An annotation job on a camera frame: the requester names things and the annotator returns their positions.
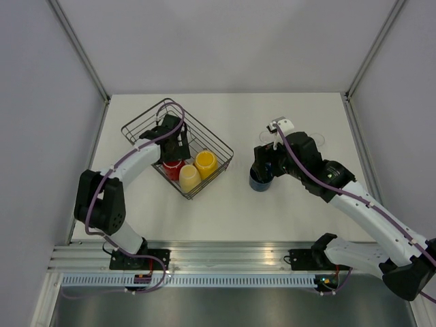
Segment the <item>blue mug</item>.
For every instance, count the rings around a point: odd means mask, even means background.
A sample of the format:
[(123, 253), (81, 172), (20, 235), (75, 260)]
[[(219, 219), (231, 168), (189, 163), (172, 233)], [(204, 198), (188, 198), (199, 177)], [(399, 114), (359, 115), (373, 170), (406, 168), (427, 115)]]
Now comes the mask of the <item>blue mug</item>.
[(249, 186), (252, 190), (257, 192), (267, 191), (272, 184), (273, 176), (269, 172), (266, 174), (266, 178), (261, 179), (254, 166), (251, 166), (249, 171)]

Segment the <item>clear glass cup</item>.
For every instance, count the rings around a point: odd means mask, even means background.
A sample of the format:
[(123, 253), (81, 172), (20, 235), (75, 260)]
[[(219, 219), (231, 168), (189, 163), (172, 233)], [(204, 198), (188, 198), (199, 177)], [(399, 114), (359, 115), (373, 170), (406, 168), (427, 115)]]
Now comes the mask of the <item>clear glass cup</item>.
[(313, 138), (317, 146), (323, 146), (325, 144), (325, 137), (319, 133), (312, 133), (310, 137)]
[(269, 144), (273, 142), (275, 139), (275, 135), (271, 134), (269, 131), (265, 130), (259, 134), (259, 140), (261, 144)]

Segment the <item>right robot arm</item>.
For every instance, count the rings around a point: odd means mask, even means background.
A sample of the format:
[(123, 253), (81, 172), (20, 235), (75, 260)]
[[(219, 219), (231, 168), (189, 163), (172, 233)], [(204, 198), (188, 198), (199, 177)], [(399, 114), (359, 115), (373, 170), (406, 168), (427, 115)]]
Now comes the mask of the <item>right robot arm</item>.
[(389, 213), (341, 163), (323, 159), (315, 140), (294, 132), (257, 146), (251, 167), (255, 179), (267, 184), (290, 175), (312, 195), (352, 218), (375, 241), (359, 245), (325, 233), (311, 246), (318, 269), (332, 265), (373, 275), (403, 300), (413, 301), (435, 275), (435, 240), (413, 232)]

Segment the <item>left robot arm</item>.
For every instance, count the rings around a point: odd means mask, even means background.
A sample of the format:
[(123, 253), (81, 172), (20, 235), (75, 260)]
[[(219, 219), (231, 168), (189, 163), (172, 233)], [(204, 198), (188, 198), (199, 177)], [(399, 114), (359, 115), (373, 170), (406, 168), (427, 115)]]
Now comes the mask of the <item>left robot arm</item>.
[(80, 175), (74, 218), (84, 224), (87, 234), (102, 236), (118, 247), (133, 269), (143, 269), (149, 261), (148, 244), (126, 220), (125, 189), (149, 166), (188, 157), (184, 117), (166, 114), (115, 164)]

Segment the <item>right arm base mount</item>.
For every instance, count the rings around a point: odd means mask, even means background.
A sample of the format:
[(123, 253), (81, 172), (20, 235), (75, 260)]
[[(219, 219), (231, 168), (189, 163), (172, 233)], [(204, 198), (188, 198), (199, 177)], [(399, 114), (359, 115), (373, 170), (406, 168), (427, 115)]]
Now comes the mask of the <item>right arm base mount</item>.
[(291, 266), (292, 271), (332, 270), (328, 264), (316, 262), (310, 249), (290, 249), (283, 261)]

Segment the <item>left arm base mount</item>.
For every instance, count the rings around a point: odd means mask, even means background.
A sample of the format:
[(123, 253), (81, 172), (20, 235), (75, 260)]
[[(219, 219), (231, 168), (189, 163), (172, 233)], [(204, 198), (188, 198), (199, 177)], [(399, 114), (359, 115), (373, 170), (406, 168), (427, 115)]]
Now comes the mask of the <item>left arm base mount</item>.
[[(168, 269), (170, 263), (170, 250), (169, 249), (149, 249), (147, 255), (156, 257), (163, 262), (165, 269)], [(113, 251), (111, 253), (111, 260), (109, 264), (110, 270), (156, 270), (163, 271), (162, 265), (151, 258), (133, 258), (125, 255), (120, 251)]]

